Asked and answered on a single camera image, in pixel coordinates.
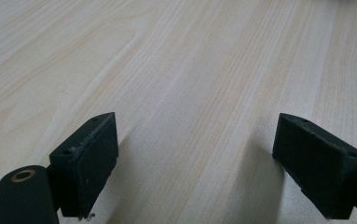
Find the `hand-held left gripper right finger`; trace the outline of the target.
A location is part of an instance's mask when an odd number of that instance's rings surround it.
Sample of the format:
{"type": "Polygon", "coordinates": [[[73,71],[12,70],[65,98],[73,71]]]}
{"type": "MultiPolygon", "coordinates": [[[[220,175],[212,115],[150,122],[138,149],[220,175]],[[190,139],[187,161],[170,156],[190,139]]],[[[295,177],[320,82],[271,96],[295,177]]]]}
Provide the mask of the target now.
{"type": "Polygon", "coordinates": [[[281,113],[272,157],[328,219],[357,209],[357,148],[315,123],[281,113]]]}

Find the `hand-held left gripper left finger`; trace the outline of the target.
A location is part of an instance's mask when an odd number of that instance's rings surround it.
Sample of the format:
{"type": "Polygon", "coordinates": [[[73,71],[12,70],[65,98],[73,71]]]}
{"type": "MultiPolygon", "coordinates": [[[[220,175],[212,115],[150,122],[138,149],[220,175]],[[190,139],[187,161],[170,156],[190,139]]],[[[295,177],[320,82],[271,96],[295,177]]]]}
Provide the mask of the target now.
{"type": "Polygon", "coordinates": [[[114,112],[86,121],[49,154],[65,217],[88,217],[117,164],[114,112]]]}

